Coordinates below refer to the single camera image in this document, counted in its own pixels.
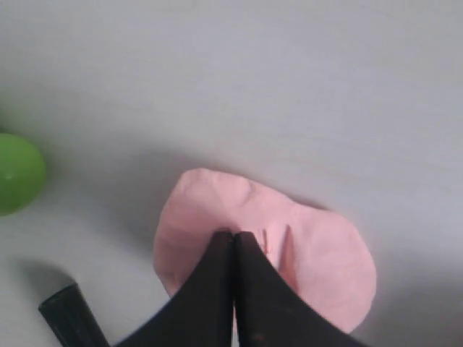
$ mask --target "green ball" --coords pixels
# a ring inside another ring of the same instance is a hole
[[[0,215],[28,205],[45,180],[46,164],[38,148],[21,137],[0,134]]]

